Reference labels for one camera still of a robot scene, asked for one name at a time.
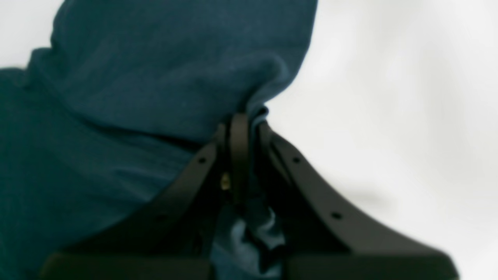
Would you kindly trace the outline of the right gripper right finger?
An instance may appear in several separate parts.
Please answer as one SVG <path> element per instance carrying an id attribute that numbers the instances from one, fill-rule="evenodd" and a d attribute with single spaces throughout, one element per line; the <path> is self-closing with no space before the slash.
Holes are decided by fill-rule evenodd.
<path id="1" fill-rule="evenodd" d="M 284 280 L 459 279 L 448 255 L 358 209 L 267 122 L 258 138 L 260 181 L 285 238 Z"/>

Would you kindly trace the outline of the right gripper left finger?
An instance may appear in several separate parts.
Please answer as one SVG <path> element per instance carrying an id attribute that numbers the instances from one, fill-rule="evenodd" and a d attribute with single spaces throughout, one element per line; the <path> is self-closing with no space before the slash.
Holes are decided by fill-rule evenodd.
<path id="1" fill-rule="evenodd" d="M 53 253 L 42 280 L 214 280 L 209 255 L 225 204 L 247 200 L 249 121 L 218 126 L 171 186 L 128 218 Z"/>

